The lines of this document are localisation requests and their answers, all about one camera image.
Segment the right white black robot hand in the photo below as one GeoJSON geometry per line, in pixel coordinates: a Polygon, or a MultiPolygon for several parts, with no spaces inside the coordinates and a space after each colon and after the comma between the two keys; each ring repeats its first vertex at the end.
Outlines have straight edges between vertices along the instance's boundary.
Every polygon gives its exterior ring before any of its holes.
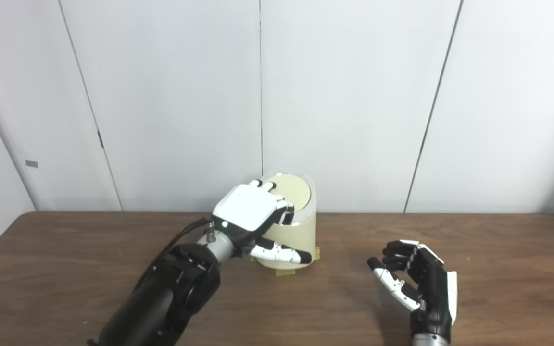
{"type": "Polygon", "coordinates": [[[427,245],[414,240],[388,242],[383,258],[367,265],[402,306],[410,312],[414,346],[449,346],[457,318],[458,278],[427,245]]]}

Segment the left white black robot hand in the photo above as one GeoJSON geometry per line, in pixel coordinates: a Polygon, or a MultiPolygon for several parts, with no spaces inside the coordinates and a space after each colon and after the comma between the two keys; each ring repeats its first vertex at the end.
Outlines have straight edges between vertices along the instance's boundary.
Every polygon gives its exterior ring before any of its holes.
{"type": "Polygon", "coordinates": [[[264,235],[273,225],[294,225],[295,204],[275,194],[274,180],[252,180],[229,191],[214,208],[211,221],[233,246],[233,257],[252,256],[259,260],[293,265],[310,265],[314,252],[296,249],[264,235]]]}

